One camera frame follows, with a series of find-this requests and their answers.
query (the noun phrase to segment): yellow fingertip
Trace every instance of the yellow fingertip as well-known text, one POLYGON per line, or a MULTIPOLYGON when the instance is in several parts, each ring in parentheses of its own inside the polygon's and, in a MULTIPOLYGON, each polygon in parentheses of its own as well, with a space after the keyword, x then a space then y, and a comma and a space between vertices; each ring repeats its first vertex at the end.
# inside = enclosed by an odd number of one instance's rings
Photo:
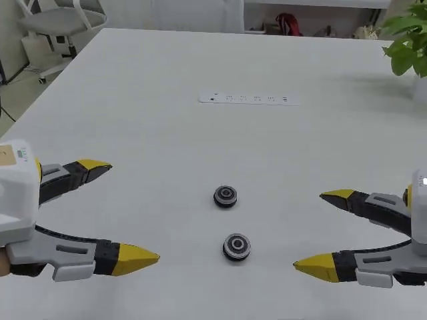
POLYGON ((120 243, 119 258, 111 275, 127 275, 134 271, 153 265, 160 256, 151 251, 120 243))
POLYGON ((340 282, 331 253, 315 255, 294 263, 296 270, 329 282, 340 282))
POLYGON ((354 190, 351 190, 351 189, 340 189, 340 190, 323 192, 320 196, 333 195, 336 197, 348 199, 348 197, 351 196, 353 194, 353 192, 354 192, 354 190))
POLYGON ((92 170, 96 167, 112 167, 111 163, 92 159, 80 159, 77 160, 77 162, 84 166, 87 170, 92 170))

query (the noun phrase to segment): potted plant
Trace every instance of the potted plant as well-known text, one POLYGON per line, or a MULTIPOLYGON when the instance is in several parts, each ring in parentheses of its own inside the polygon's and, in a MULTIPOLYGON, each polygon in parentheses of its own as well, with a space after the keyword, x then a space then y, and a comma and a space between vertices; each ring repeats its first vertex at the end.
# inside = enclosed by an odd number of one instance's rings
POLYGON ((381 32, 398 35, 389 47, 383 47, 391 58, 392 71, 403 75, 413 67, 417 74, 414 99, 427 102, 427 3, 415 3, 407 15, 387 19, 381 32))

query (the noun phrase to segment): black bearing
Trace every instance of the black bearing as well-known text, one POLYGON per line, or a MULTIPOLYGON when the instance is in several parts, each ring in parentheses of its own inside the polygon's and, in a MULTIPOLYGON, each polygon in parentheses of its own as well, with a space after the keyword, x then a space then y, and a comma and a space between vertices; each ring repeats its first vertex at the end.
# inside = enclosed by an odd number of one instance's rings
POLYGON ((231 208, 238 200, 238 192, 229 185, 222 185, 215 190, 213 200, 218 207, 231 208))
POLYGON ((230 261, 243 261, 251 253, 251 243, 241 233, 232 233, 224 241, 222 252, 230 261))

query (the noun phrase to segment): power strip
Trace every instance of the power strip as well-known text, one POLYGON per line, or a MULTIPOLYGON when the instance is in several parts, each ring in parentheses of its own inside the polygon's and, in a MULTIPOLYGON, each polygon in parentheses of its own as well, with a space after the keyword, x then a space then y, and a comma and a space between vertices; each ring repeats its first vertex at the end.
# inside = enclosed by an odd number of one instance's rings
POLYGON ((245 95, 220 92, 200 93, 199 102, 244 105, 299 105, 297 101, 285 95, 245 95))

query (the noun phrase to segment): person's hand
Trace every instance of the person's hand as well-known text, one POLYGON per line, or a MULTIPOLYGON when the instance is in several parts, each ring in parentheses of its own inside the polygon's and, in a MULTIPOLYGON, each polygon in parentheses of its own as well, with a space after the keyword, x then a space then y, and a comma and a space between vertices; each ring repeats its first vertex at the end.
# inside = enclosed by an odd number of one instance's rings
POLYGON ((10 274, 11 264, 6 254, 5 248, 0 248, 0 277, 10 274))

